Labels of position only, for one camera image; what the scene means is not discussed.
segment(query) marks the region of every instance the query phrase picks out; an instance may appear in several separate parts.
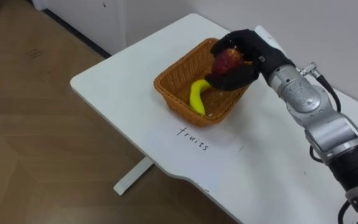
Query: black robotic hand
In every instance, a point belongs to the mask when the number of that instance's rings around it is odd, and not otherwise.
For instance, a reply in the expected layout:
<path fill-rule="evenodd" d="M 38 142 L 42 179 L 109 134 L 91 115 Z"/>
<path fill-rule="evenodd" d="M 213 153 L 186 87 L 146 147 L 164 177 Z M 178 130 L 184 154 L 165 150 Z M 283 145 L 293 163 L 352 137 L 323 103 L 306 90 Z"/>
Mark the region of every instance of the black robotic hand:
<path fill-rule="evenodd" d="M 292 61 L 274 47 L 266 43 L 255 31 L 245 29 L 225 35 L 211 49 L 217 57 L 226 49 L 237 49 L 245 62 L 229 69 L 222 75 L 209 74 L 206 81 L 219 90 L 233 91 L 251 84 L 262 73 L 267 82 L 275 69 L 282 65 L 293 65 Z"/>

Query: robot finger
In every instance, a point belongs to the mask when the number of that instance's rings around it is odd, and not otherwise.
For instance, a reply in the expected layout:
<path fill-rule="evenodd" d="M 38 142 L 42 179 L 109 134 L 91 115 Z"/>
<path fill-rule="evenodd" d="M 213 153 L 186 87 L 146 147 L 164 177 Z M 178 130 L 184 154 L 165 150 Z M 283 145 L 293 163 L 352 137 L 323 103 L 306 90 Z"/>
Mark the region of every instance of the robot finger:
<path fill-rule="evenodd" d="M 250 85 L 258 76 L 259 72 L 255 71 L 254 66 L 245 63 L 231 68 L 224 74 L 209 74 L 205 80 L 215 89 L 234 91 Z"/>

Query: apple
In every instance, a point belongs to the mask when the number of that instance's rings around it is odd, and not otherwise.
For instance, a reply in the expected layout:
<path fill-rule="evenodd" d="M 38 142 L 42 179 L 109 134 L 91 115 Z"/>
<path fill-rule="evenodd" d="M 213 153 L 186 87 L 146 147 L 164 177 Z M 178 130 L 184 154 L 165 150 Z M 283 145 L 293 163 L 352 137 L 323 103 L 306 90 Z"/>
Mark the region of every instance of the apple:
<path fill-rule="evenodd" d="M 230 68 L 234 68 L 242 63 L 241 53 L 236 49 L 226 49 L 215 57 L 212 64 L 212 74 L 221 75 Z"/>

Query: yellow banana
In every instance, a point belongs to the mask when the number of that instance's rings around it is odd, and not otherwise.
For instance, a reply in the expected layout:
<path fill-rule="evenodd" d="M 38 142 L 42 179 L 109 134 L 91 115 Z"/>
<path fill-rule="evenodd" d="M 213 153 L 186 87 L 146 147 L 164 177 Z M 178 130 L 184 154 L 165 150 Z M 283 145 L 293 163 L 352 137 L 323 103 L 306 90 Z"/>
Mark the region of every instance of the yellow banana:
<path fill-rule="evenodd" d="M 201 93 L 209 88 L 211 88 L 211 85 L 206 80 L 197 80 L 191 85 L 190 90 L 190 107 L 204 116 L 205 109 L 201 101 Z"/>

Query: wicker basket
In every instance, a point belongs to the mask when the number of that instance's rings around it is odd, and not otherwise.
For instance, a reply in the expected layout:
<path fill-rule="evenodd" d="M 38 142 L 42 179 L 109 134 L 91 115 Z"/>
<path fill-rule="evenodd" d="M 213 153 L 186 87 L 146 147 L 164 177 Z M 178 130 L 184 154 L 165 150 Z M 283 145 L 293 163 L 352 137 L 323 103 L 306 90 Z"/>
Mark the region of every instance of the wicker basket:
<path fill-rule="evenodd" d="M 204 40 L 154 80 L 155 89 L 164 97 L 169 108 L 189 123 L 200 127 L 221 122 L 247 89 L 245 87 L 231 92 L 206 90 L 201 94 L 206 116 L 190 108 L 191 84 L 211 72 L 214 58 L 209 51 L 217 41 Z"/>

